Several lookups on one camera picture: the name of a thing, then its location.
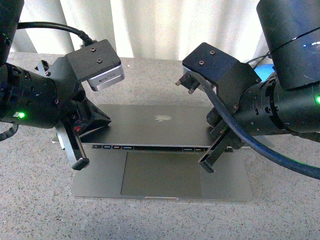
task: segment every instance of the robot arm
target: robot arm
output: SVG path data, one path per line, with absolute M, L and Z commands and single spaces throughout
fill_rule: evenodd
M 261 83 L 248 64 L 207 43 L 182 61 L 188 72 L 176 84 L 190 94 L 201 85 L 214 105 L 207 121 L 215 141 L 199 163 L 212 173 L 226 146 L 238 149 L 247 142 L 273 162 L 320 179 L 320 168 L 282 156 L 251 137 L 292 134 L 319 141 L 320 3 L 261 0 L 257 12 L 277 75 Z
M 59 57 L 52 66 L 41 61 L 39 74 L 6 63 L 16 29 L 49 27 L 70 29 L 55 23 L 19 23 L 23 0 L 0 1 L 0 121 L 12 123 L 5 134 L 12 136 L 18 125 L 37 128 L 56 127 L 63 136 L 60 143 L 71 167 L 81 170 L 89 164 L 79 135 L 107 126 L 111 120 L 86 97 L 81 82 L 88 81 L 94 91 L 124 79 L 121 61 L 107 40 L 92 41 L 83 31 L 74 31 L 84 47 Z

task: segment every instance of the blue object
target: blue object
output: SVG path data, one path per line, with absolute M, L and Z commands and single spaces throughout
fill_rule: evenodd
M 259 78 L 261 78 L 262 82 L 264 82 L 265 80 L 267 80 L 271 74 L 274 73 L 274 69 L 273 69 L 273 64 L 265 64 L 265 65 L 261 65 L 261 66 L 257 66 L 255 68 L 255 73 L 259 76 Z

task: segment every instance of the speckled gray surface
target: speckled gray surface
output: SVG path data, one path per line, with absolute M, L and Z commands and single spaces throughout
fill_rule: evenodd
M 32 70 L 57 55 L 11 53 L 8 62 Z M 174 82 L 181 63 L 122 59 L 126 79 L 95 103 L 210 106 Z M 53 129 L 21 126 L 0 143 L 0 239 L 319 239 L 319 181 L 279 167 L 251 149 L 246 167 L 249 202 L 86 198 L 70 195 L 73 171 Z M 269 137 L 275 150 L 320 165 L 320 144 L 293 136 Z

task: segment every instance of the laptop lid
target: laptop lid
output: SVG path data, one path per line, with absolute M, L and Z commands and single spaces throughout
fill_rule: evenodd
M 209 147 L 211 107 L 169 105 L 98 106 L 112 120 L 109 126 L 81 137 L 83 143 L 121 146 Z

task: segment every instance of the laptop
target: laptop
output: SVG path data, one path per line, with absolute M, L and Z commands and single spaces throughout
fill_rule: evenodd
M 249 201 L 246 149 L 225 152 L 206 172 L 198 160 L 213 143 L 211 107 L 98 106 L 112 120 L 81 137 L 90 164 L 76 171 L 74 196 Z

